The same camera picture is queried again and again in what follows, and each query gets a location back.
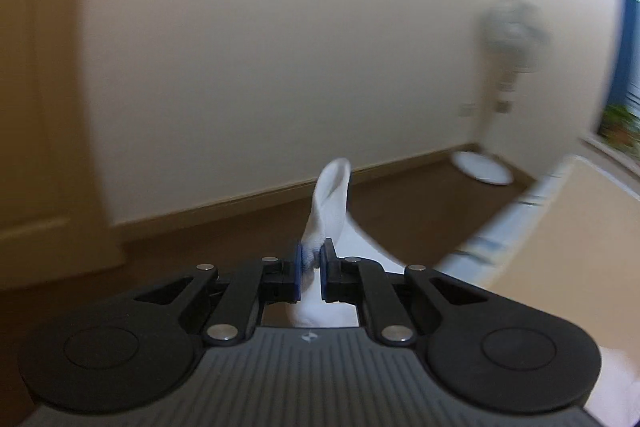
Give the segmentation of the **white polo shirt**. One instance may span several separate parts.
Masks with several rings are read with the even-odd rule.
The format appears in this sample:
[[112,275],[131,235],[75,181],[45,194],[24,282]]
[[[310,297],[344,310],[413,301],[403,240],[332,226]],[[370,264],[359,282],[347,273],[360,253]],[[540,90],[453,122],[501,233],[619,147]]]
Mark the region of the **white polo shirt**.
[[[400,274],[405,265],[367,236],[347,211],[349,161],[336,158],[321,171],[314,187],[311,210],[302,237],[302,299],[288,306],[296,327],[352,327],[358,324],[356,308],[345,303],[325,303],[321,298],[318,252],[331,239],[337,256],[356,256],[378,262],[385,271]],[[602,347],[602,369],[586,404],[587,411],[605,426],[639,424],[639,367],[625,352]]]

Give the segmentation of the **wooden door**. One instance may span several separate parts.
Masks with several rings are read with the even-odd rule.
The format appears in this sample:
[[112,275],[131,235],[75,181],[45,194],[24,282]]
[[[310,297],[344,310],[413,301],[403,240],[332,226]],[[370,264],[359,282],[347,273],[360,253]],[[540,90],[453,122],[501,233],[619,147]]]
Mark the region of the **wooden door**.
[[79,0],[1,0],[1,287],[122,265],[91,154]]

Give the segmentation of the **beige bed mattress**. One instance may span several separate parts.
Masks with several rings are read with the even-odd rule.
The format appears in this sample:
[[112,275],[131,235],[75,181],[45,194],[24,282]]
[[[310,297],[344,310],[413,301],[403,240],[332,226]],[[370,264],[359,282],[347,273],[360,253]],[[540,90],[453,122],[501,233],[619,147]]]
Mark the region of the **beige bed mattress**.
[[436,268],[639,358],[639,196],[586,158],[565,158]]

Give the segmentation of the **white standing fan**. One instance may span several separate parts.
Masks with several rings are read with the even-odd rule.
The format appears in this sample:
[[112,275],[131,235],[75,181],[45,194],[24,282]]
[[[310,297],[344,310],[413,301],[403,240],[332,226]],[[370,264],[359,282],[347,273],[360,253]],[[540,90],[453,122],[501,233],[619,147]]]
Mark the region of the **white standing fan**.
[[514,174],[491,153],[488,140],[495,124],[512,112],[518,78],[544,66],[552,46],[551,32],[533,2],[494,0],[480,14],[477,39],[480,104],[473,128],[475,148],[454,152],[451,161],[475,181],[507,186]]

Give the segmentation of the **potted green plant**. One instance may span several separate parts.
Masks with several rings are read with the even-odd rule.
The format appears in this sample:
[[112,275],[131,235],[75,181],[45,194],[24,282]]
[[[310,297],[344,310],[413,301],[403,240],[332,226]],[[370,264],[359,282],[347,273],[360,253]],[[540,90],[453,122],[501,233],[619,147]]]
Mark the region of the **potted green plant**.
[[637,153],[639,118],[623,104],[608,104],[602,114],[598,135],[615,150]]

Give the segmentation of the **blue curtain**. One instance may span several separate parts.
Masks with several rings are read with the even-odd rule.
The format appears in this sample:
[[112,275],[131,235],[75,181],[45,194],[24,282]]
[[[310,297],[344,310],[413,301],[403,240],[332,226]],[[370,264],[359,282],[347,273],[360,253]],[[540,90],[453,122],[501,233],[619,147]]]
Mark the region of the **blue curtain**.
[[608,101],[639,117],[639,0],[623,0],[620,45]]

